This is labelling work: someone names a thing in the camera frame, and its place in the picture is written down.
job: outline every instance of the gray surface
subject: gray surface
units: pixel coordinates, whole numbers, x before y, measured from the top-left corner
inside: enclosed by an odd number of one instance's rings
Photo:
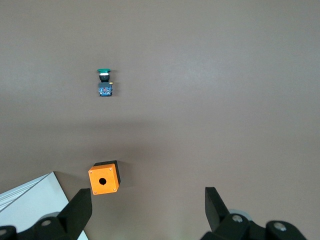
[[[0,192],[56,171],[71,198],[119,160],[91,240],[197,240],[205,186],[319,239],[319,22],[318,0],[0,0]]]

